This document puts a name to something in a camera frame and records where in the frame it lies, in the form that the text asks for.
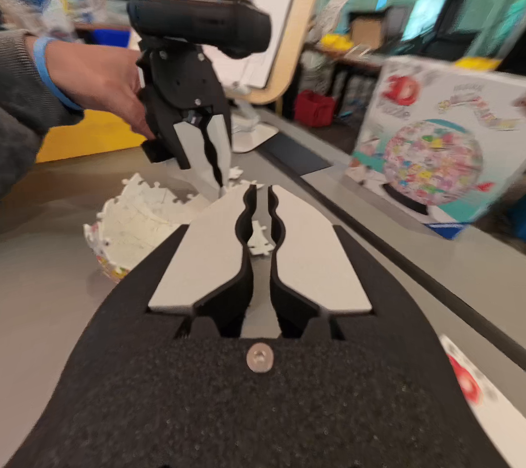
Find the yellow box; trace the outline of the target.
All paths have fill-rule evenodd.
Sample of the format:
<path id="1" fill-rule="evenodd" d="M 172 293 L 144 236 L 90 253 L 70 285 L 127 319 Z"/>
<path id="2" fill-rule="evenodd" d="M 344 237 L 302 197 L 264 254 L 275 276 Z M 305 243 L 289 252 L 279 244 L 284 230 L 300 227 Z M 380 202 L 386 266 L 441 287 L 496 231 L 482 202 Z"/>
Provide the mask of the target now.
<path id="1" fill-rule="evenodd" d="M 145 138 L 134 133 L 121 118 L 104 111 L 87 110 L 76 125 L 49 130 L 36 163 L 62 161 L 139 147 Z"/>

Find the colourful puzzle box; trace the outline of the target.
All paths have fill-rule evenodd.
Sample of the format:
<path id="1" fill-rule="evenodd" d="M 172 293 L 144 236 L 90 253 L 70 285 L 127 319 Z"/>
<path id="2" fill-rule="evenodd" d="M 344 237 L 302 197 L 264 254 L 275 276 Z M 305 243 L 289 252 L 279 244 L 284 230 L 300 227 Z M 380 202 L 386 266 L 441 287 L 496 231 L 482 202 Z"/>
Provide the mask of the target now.
<path id="1" fill-rule="evenodd" d="M 383 63 L 345 175 L 452 240 L 525 171 L 525 77 Z"/>

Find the red bag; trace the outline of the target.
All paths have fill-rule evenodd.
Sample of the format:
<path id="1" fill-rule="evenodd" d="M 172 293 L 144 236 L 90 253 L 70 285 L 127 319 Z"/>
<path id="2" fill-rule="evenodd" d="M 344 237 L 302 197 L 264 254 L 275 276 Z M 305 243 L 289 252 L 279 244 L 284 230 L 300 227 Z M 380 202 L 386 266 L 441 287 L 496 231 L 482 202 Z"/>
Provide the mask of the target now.
<path id="1" fill-rule="evenodd" d="M 303 90 L 295 100 L 294 121 L 308 128 L 323 128 L 332 124 L 337 101 L 312 90 Z"/>

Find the person's left hand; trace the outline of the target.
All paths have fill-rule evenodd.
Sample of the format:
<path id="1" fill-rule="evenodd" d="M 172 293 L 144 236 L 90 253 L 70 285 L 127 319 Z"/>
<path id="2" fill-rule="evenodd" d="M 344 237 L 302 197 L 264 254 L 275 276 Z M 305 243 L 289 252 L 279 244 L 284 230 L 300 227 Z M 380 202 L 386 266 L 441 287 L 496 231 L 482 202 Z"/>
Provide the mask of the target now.
<path id="1" fill-rule="evenodd" d="M 149 140 L 154 138 L 138 97 L 138 51 L 52 41 L 44 56 L 50 80 L 71 102 L 84 110 L 112 113 L 133 132 Z"/>

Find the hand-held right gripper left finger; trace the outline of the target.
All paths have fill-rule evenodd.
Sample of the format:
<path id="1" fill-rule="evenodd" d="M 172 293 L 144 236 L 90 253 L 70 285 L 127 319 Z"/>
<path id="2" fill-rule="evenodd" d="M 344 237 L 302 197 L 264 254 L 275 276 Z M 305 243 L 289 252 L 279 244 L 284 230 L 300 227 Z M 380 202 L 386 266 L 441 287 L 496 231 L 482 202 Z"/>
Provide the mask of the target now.
<path id="1" fill-rule="evenodd" d="M 240 184 L 189 224 L 148 303 L 148 312 L 210 318 L 222 337 L 240 338 L 253 298 L 248 241 L 257 188 Z"/>

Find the blue storage bin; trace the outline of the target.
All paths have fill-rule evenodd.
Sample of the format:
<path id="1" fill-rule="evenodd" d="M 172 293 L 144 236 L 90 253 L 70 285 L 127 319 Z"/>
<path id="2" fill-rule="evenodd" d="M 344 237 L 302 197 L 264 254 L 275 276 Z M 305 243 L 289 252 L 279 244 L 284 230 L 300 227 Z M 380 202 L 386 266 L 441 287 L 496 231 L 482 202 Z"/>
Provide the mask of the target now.
<path id="1" fill-rule="evenodd" d="M 130 30 L 97 28 L 89 31 L 91 40 L 96 45 L 105 45 L 116 48 L 128 48 Z"/>

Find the dark grey table flap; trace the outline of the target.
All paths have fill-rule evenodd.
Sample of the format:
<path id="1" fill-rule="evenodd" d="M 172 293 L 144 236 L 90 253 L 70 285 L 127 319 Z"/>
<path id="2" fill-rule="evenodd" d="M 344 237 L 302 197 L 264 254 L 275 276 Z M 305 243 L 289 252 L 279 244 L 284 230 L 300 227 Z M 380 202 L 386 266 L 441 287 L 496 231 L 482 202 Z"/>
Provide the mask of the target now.
<path id="1" fill-rule="evenodd" d="M 265 141 L 257 151 L 291 177 L 332 167 L 326 159 L 282 132 Z"/>

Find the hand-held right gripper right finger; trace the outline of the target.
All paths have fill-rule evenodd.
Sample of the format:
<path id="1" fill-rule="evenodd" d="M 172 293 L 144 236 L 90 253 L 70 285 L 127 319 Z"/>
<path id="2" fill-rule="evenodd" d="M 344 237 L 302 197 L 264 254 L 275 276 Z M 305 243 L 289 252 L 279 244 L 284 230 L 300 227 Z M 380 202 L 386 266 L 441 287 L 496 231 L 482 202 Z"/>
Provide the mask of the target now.
<path id="1" fill-rule="evenodd" d="M 281 335 L 299 338 L 312 319 L 370 315 L 371 301 L 335 226 L 285 188 L 268 188 L 271 237 L 269 293 Z"/>

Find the blue wristband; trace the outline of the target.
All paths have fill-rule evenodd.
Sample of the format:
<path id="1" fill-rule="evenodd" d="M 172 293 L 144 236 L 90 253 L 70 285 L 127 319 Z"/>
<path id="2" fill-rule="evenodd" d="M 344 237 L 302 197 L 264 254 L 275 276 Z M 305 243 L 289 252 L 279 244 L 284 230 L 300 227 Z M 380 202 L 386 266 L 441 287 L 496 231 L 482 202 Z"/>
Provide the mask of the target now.
<path id="1" fill-rule="evenodd" d="M 37 37 L 32 45 L 33 59 L 37 73 L 44 86 L 55 96 L 64 107 L 74 112 L 83 113 L 84 109 L 69 99 L 52 81 L 47 67 L 46 51 L 51 43 L 57 39 L 51 37 Z"/>

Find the puzzle pieces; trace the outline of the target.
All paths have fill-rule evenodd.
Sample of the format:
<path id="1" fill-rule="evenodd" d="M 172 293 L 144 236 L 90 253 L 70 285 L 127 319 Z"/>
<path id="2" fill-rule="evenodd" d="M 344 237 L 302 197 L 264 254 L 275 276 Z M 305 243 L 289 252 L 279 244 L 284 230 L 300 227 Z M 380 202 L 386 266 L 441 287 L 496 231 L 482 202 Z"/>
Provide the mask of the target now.
<path id="1" fill-rule="evenodd" d="M 253 185 L 257 191 L 264 187 L 263 183 L 257 180 L 245 180 L 242 178 L 244 171 L 239 166 L 234 166 L 229 170 L 229 182 L 226 191 L 229 192 L 233 188 L 240 185 Z M 270 256 L 274 245 L 266 237 L 267 227 L 263 226 L 259 220 L 252 220 L 253 234 L 248 242 L 248 249 L 252 256 Z"/>

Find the printed instruction leaflet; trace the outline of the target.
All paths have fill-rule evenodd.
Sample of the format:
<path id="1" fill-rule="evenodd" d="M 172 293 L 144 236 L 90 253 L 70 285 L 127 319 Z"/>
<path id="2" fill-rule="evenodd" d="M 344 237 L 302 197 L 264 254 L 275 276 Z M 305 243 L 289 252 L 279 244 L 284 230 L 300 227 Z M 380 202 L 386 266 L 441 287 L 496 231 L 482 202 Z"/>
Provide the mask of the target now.
<path id="1" fill-rule="evenodd" d="M 452 340 L 439 339 L 483 430 L 510 467 L 525 467 L 525 417 Z"/>

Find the person's left forearm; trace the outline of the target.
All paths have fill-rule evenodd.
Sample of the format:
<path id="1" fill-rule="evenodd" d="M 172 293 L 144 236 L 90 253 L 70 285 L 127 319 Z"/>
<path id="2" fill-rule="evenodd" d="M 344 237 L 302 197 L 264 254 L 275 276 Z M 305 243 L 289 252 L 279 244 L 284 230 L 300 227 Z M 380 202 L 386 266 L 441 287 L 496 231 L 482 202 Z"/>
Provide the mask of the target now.
<path id="1" fill-rule="evenodd" d="M 49 130 L 76 125 L 83 110 L 69 109 L 49 91 L 26 46 L 27 30 L 1 32 L 1 198 L 31 169 Z"/>

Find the small yellow object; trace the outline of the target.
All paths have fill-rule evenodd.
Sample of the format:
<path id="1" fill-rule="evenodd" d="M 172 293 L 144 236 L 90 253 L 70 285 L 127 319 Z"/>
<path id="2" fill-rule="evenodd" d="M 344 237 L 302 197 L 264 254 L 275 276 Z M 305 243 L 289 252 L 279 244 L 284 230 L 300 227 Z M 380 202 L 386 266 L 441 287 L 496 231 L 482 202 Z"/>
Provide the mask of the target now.
<path id="1" fill-rule="evenodd" d="M 355 47 L 354 42 L 348 35 L 338 33 L 327 33 L 320 39 L 319 44 L 326 50 L 342 53 L 348 52 Z"/>

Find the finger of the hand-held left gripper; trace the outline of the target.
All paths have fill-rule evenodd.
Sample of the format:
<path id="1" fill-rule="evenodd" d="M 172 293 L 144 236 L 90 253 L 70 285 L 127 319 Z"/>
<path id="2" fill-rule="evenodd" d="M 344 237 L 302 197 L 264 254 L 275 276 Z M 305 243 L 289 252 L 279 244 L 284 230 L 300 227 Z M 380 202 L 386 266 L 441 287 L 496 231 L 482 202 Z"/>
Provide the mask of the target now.
<path id="1" fill-rule="evenodd" d="M 231 168 L 230 135 L 223 114 L 211 116 L 203 129 L 205 153 L 220 190 L 229 182 Z"/>
<path id="2" fill-rule="evenodd" d="M 212 162 L 206 156 L 205 138 L 201 130 L 190 123 L 177 123 L 174 131 L 189 163 L 189 169 L 181 169 L 182 175 L 209 202 L 220 199 L 221 186 L 214 174 Z"/>

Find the partly built white puzzle ball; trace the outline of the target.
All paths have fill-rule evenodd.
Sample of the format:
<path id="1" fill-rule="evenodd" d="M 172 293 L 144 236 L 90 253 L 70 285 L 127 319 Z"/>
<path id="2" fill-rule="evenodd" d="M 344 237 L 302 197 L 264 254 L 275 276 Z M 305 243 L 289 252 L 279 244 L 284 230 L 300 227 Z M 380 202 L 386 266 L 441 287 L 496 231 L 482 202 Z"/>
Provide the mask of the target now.
<path id="1" fill-rule="evenodd" d="M 104 203 L 95 222 L 83 225 L 88 247 L 115 283 L 210 205 L 200 194 L 181 200 L 159 182 L 150 186 L 139 173 L 122 184 L 121 194 Z"/>

